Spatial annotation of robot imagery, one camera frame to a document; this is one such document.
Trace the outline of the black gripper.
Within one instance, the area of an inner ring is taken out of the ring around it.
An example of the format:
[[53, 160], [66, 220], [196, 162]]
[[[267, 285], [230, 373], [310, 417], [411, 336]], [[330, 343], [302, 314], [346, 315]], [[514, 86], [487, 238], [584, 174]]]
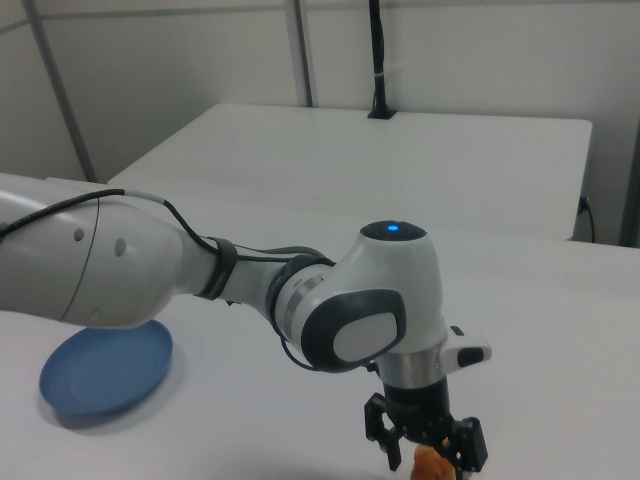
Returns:
[[415, 389], [384, 385], [384, 396], [374, 393], [364, 405], [365, 436], [378, 443], [391, 471], [402, 461], [401, 432], [415, 443], [441, 442], [456, 473], [482, 470], [488, 451], [481, 422], [476, 417], [453, 419], [446, 378]]

